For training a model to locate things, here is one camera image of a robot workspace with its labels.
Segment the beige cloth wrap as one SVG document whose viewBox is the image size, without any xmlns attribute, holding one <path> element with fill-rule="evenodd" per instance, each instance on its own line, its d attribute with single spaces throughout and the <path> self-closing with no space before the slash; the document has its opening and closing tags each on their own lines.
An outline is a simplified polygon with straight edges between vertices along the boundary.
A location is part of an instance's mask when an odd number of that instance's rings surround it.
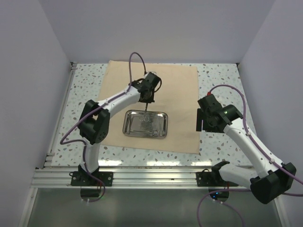
<svg viewBox="0 0 303 227">
<path fill-rule="evenodd" d="M 150 63 L 147 63 L 145 67 L 141 63 L 132 63 L 131 66 L 132 80 L 142 78 L 145 70 L 155 72 L 161 78 L 162 86 L 154 95 L 155 102 L 148 106 L 148 110 L 164 112 L 168 115 L 168 134 L 163 139 L 124 135 L 123 124 L 126 112 L 145 108 L 143 103 L 136 103 L 111 118 L 109 132 L 102 141 L 102 145 L 199 153 L 200 134 L 196 131 L 196 111 L 199 99 L 197 68 Z"/>
</svg>

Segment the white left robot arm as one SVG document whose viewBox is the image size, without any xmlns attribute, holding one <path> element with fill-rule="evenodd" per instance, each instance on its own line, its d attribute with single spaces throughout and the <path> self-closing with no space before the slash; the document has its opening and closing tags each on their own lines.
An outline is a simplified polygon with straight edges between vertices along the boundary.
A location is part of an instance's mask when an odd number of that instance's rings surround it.
<svg viewBox="0 0 303 227">
<path fill-rule="evenodd" d="M 98 181 L 96 171 L 99 168 L 99 147 L 108 135 L 110 119 L 132 104 L 153 103 L 154 94 L 161 86 L 161 78 L 152 72 L 147 72 L 143 78 L 130 82 L 117 94 L 98 102 L 89 100 L 85 104 L 78 125 L 80 136 L 85 141 L 80 164 L 84 170 L 81 179 L 85 184 L 92 186 Z"/>
</svg>

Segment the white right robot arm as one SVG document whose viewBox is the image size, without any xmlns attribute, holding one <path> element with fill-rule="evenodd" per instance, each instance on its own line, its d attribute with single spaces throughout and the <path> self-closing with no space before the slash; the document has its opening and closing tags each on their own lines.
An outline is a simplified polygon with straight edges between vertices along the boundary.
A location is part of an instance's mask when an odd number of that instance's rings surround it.
<svg viewBox="0 0 303 227">
<path fill-rule="evenodd" d="M 223 160 L 209 171 L 196 174 L 199 186 L 239 185 L 249 189 L 263 204 L 285 193 L 292 186 L 296 168 L 275 156 L 261 140 L 245 126 L 244 116 L 233 105 L 223 107 L 214 95 L 198 100 L 196 131 L 223 133 L 231 138 L 248 160 L 249 170 Z"/>
</svg>

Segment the steel instrument tray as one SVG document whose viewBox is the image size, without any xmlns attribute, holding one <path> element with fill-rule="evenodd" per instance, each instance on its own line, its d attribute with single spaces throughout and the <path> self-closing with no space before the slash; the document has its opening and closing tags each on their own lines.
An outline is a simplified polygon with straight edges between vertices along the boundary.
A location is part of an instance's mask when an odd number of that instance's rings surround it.
<svg viewBox="0 0 303 227">
<path fill-rule="evenodd" d="M 168 115 L 164 112 L 129 110 L 122 132 L 125 136 L 164 139 L 168 134 Z"/>
</svg>

